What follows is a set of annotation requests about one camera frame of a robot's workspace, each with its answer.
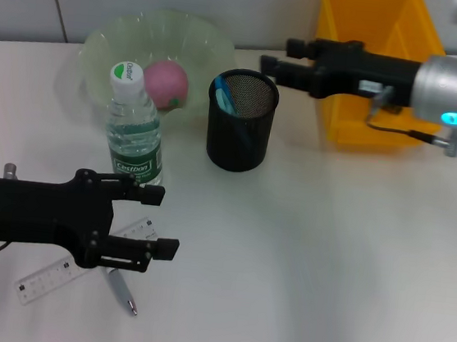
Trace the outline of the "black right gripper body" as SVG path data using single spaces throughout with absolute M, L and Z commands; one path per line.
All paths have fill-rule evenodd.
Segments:
M 368 98 L 363 81 L 391 86 L 390 102 L 410 107 L 416 74 L 422 64 L 408 59 L 373 54 L 359 41 L 315 41 L 316 58 L 313 65 L 309 94 L 313 98 L 328 98 L 337 94 Z

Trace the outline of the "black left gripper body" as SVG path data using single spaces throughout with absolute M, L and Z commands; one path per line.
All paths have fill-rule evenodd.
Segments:
M 78 170 L 66 183 L 0 178 L 0 242 L 52 244 L 95 268 L 112 225 L 118 179 Z

